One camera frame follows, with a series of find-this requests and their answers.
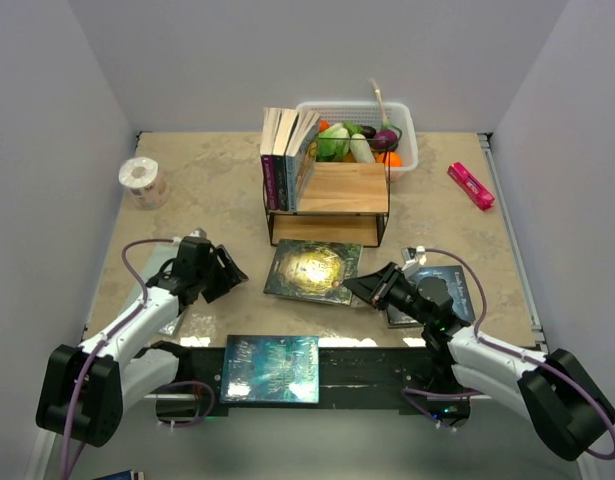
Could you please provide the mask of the purple paperback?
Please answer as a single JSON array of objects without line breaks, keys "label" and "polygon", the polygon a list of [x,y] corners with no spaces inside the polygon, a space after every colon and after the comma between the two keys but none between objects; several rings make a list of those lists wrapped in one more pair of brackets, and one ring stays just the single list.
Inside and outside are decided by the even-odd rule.
[{"label": "purple paperback", "polygon": [[285,150],[287,209],[298,208],[299,193],[305,176],[308,150],[318,134],[320,114],[313,110],[297,110],[295,125]]}]

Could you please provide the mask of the green yellow fantasy book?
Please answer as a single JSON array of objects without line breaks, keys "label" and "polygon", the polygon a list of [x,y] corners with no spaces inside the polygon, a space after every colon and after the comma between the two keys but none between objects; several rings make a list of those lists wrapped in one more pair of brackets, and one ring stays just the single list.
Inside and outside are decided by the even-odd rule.
[{"label": "green yellow fantasy book", "polygon": [[313,240],[279,241],[263,292],[285,299],[349,306],[343,282],[358,275],[363,247]]}]

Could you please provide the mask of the purple Treehouse paperback book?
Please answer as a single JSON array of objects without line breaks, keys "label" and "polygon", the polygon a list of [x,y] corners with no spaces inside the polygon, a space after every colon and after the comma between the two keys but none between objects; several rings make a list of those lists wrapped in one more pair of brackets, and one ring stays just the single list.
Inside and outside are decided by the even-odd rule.
[{"label": "purple Treehouse paperback book", "polygon": [[263,171],[263,188],[266,207],[271,211],[277,210],[279,206],[272,153],[281,113],[282,110],[276,107],[267,107],[265,109],[260,140],[259,154]]}]

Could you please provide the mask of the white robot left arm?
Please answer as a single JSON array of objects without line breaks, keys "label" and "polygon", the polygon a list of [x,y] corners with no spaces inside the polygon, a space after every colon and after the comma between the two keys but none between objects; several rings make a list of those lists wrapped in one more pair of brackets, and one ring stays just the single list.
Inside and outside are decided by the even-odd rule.
[{"label": "white robot left arm", "polygon": [[124,312],[78,346],[60,345],[51,353],[38,427],[101,447],[144,396],[163,386],[183,392],[192,385],[192,365],[149,341],[198,299],[211,303],[248,277],[224,246],[197,233],[172,242],[175,256],[138,282],[140,293]]}]

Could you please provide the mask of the Little Women book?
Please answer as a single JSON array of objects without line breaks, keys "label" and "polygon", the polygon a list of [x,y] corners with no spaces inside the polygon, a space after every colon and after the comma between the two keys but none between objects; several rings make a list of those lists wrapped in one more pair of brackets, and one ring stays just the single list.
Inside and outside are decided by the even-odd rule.
[{"label": "Little Women book", "polygon": [[283,108],[278,110],[278,125],[272,145],[272,160],[278,203],[276,210],[279,211],[287,211],[289,206],[285,153],[296,124],[296,118],[297,112],[295,109]]}]

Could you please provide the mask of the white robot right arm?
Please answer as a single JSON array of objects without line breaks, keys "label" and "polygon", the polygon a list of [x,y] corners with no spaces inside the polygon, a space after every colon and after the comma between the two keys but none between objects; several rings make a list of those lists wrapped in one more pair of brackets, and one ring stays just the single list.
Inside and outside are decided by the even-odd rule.
[{"label": "white robot right arm", "polygon": [[482,334],[461,319],[444,279],[414,283],[394,263],[344,281],[344,286],[378,310],[393,307],[423,327],[435,386],[456,397],[484,394],[527,419],[543,444],[574,461],[604,434],[613,442],[615,409],[570,352],[550,354],[517,347]]}]

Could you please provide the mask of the blue book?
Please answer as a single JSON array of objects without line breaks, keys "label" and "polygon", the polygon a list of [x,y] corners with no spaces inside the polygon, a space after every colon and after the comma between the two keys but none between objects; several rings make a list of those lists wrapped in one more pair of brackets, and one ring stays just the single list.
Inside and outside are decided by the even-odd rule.
[{"label": "blue book", "polygon": [[230,335],[220,401],[225,404],[319,402],[319,338]]}]

